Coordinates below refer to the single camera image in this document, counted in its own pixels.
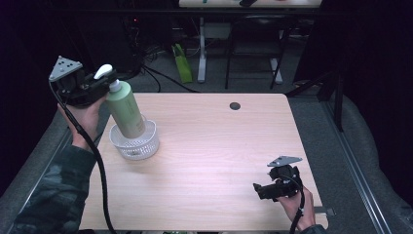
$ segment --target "black cable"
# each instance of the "black cable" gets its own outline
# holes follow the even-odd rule
[[[73,124],[73,126],[76,128],[78,134],[80,134],[88,144],[88,146],[91,148],[92,152],[94,153],[94,157],[96,159],[97,165],[99,166],[100,170],[100,180],[102,184],[102,193],[103,193],[103,214],[106,219],[106,224],[109,228],[109,231],[112,234],[116,234],[115,229],[113,228],[112,222],[110,221],[110,215],[109,215],[109,209],[108,209],[108,202],[107,202],[107,181],[106,181],[106,172],[104,170],[104,164],[102,157],[100,155],[99,150],[97,149],[96,145],[94,145],[94,141],[91,139],[91,137],[86,133],[86,131],[83,129],[83,127],[79,124],[79,122],[76,120],[76,118],[73,116],[73,114],[70,112],[70,110],[67,108],[66,104],[63,103],[61,98],[58,96],[58,94],[55,92],[52,86],[52,82],[49,82],[49,86],[52,90],[53,95],[55,96],[58,104],[60,104],[61,108],[64,110],[64,113],[66,114],[67,118],[70,120],[70,122]]]
[[[181,88],[183,88],[183,89],[185,89],[185,90],[187,90],[187,91],[189,91],[189,92],[191,92],[191,93],[200,93],[199,91],[191,90],[191,89],[189,89],[189,88],[187,88],[187,87],[179,84],[179,82],[175,81],[174,79],[170,78],[169,76],[167,76],[167,75],[165,75],[165,74],[163,74],[163,73],[161,73],[161,72],[159,72],[159,71],[157,71],[157,70],[154,70],[154,69],[150,68],[150,67],[147,66],[147,65],[142,65],[142,67],[143,67],[143,68],[146,68],[146,69],[149,70],[149,71],[152,71],[152,72],[154,72],[154,73],[156,73],[156,74],[158,74],[158,75],[161,75],[161,76],[169,79],[171,82],[175,83],[175,84],[178,85],[179,87],[181,87]]]
[[[306,198],[304,196],[303,186],[301,186],[297,181],[295,181],[294,179],[292,179],[289,176],[286,176],[286,175],[280,175],[280,176],[293,181],[297,185],[298,190],[301,193],[300,206],[297,209],[297,213],[295,214],[295,218],[292,220],[291,227],[289,229],[289,234],[294,234],[295,233],[295,228],[297,227],[297,224],[298,224],[298,221],[300,220],[301,216],[303,216],[304,205],[305,205],[305,202],[306,202]]]
[[[97,143],[97,141],[102,137],[102,135],[103,135],[103,132],[100,132],[100,134],[98,134],[98,135],[96,136],[96,139],[94,140],[94,144]]]
[[[158,53],[164,52],[160,45],[152,45],[145,50],[145,59],[149,62],[152,62],[158,59]]]
[[[158,84],[158,93],[160,93],[161,92],[161,83],[159,83],[158,79],[148,69],[146,69],[145,66],[143,66],[142,68],[143,68],[143,70],[145,70],[145,72],[148,72],[148,74],[150,76],[152,76],[152,78],[156,81],[156,83]]]
[[[134,70],[133,72],[127,74],[126,76],[119,76],[118,80],[127,81],[127,80],[130,80],[131,78],[137,76],[139,73],[140,73],[140,69],[137,68],[136,70]]]

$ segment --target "wooden table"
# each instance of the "wooden table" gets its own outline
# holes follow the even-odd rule
[[[110,143],[109,119],[99,150],[106,168],[109,212],[118,230],[288,230],[282,206],[260,200],[252,183],[272,183],[267,164],[295,163],[321,207],[319,193],[284,95],[135,94],[157,124],[160,147],[142,161],[124,159]],[[239,110],[230,103],[241,105]],[[98,167],[81,228],[107,229]],[[328,225],[325,215],[317,223]]]
[[[257,0],[251,8],[318,8],[322,0]],[[241,0],[179,0],[186,8],[239,8]]]

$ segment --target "table hole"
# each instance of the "table hole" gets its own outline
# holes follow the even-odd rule
[[[241,108],[241,105],[237,102],[231,102],[230,108],[233,110],[239,110]]]

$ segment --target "hand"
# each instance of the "hand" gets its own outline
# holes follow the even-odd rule
[[[101,97],[95,103],[86,106],[86,107],[74,107],[71,105],[67,105],[67,108],[79,122],[79,124],[85,129],[86,133],[94,140],[97,136],[97,122],[99,120],[99,108],[101,104],[106,100],[106,96]],[[69,118],[64,113],[63,108],[58,104],[58,110],[63,115],[64,119],[69,126],[70,131],[73,135],[72,145],[89,150],[89,146],[86,143],[85,139],[78,134],[76,128],[73,126],[72,122],[70,122]]]
[[[303,187],[303,191],[305,197],[304,212],[303,216],[297,223],[297,228],[300,231],[303,231],[307,227],[316,225],[313,194],[306,187]],[[298,192],[296,195],[290,198],[279,197],[277,198],[277,200],[279,200],[279,202],[282,204],[286,215],[292,221],[295,218],[295,214],[297,213],[298,208],[300,207],[301,193]]]

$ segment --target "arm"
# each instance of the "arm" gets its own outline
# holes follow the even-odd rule
[[[303,187],[305,204],[303,216],[297,223],[297,228],[302,234],[324,234],[327,233],[321,225],[316,225],[316,214],[314,212],[313,194]],[[301,193],[297,193],[293,197],[279,197],[277,198],[282,204],[288,218],[292,221],[300,206]]]
[[[105,98],[87,108],[68,106],[85,131],[96,137],[98,110]],[[59,106],[73,135],[47,168],[24,209],[18,215],[11,233],[76,233],[89,194],[89,179],[95,158],[89,146],[77,134]]]

